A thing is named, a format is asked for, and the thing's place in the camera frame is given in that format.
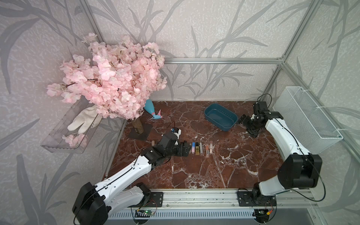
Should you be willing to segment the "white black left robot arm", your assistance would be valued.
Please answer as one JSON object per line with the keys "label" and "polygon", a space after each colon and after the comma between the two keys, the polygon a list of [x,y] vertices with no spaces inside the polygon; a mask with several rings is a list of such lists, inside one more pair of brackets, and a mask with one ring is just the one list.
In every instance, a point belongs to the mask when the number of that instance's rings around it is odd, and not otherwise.
{"label": "white black left robot arm", "polygon": [[84,184],[72,208],[75,225],[103,225],[110,215],[125,208],[145,206],[151,202],[151,191],[139,183],[128,189],[137,179],[156,167],[166,163],[171,157],[187,157],[191,146],[180,142],[182,131],[175,127],[163,134],[154,146],[143,150],[139,156],[115,175],[95,185]]}

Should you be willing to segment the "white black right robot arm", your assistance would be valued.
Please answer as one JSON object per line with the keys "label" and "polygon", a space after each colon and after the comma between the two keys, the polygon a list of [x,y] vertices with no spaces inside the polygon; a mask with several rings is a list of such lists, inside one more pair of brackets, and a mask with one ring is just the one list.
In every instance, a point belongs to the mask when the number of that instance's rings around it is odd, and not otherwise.
{"label": "white black right robot arm", "polygon": [[269,131],[284,158],[277,175],[254,185],[253,198],[273,197],[292,190],[298,193],[300,189],[315,188],[319,181],[326,189],[320,175],[322,158],[300,143],[279,112],[263,111],[252,117],[242,115],[238,123],[244,125],[252,137],[257,137],[262,128]]}

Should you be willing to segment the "teal plastic storage box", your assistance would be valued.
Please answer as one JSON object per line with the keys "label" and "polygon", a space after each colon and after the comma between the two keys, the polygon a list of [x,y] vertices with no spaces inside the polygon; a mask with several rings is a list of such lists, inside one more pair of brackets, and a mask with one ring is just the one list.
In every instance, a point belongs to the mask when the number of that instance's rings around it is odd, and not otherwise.
{"label": "teal plastic storage box", "polygon": [[222,131],[229,131],[238,121],[238,116],[218,103],[209,105],[204,111],[205,119]]}

